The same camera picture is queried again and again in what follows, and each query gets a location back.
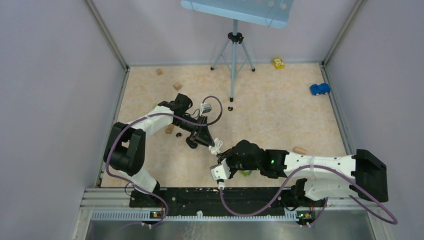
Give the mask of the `white earbud charging case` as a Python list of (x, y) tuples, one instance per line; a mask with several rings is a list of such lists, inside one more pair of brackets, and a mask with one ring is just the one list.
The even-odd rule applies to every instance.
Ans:
[(215, 138), (214, 139), (214, 146), (209, 146), (208, 150), (210, 151), (210, 153), (214, 156), (218, 155), (221, 153), (221, 147), (223, 145), (223, 141), (220, 140), (219, 138)]

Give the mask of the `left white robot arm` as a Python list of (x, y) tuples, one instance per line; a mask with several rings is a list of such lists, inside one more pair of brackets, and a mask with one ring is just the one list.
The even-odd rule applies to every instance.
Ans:
[(202, 102), (194, 114), (188, 113), (193, 106), (192, 100), (179, 93), (175, 100), (158, 103), (147, 115), (131, 123), (117, 122), (112, 126), (106, 144), (103, 160), (118, 176), (129, 181), (142, 192), (141, 200), (149, 207), (160, 202), (160, 193), (155, 190), (159, 183), (151, 177), (144, 167), (146, 140), (165, 127), (179, 127), (190, 133), (186, 138), (187, 145), (195, 149), (202, 145), (215, 147), (208, 126), (209, 113), (212, 106)]

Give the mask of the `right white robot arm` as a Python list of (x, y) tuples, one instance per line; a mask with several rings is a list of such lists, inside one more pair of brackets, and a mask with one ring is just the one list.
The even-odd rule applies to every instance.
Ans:
[(242, 140), (217, 158), (217, 164), (210, 168), (215, 181), (229, 180), (237, 171), (259, 171), (270, 179), (296, 177), (293, 200), (299, 206), (349, 196), (370, 202), (389, 200), (387, 166), (366, 149), (357, 149), (353, 155), (325, 157), (262, 149)]

